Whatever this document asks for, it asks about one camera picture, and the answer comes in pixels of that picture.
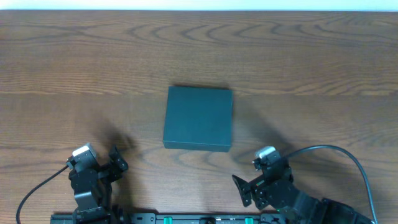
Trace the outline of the dark green gift box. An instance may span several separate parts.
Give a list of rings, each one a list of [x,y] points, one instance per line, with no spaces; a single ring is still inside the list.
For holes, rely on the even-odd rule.
[[[232,127],[231,90],[169,87],[163,135],[167,149],[228,152]]]

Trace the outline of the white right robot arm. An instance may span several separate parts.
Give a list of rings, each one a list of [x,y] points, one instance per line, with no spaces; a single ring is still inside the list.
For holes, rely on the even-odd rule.
[[[254,203],[258,210],[276,209],[289,223],[371,224],[373,221],[352,207],[323,198],[311,197],[293,184],[294,177],[287,159],[278,156],[257,158],[254,167],[262,175],[247,182],[233,175],[244,207]]]

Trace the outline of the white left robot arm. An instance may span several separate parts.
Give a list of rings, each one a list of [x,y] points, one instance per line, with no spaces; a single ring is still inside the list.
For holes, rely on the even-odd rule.
[[[67,160],[68,178],[78,205],[73,212],[73,223],[129,223],[131,219],[111,200],[111,184],[122,178],[128,164],[114,146],[109,162],[99,164],[92,145],[87,143],[74,150]]]

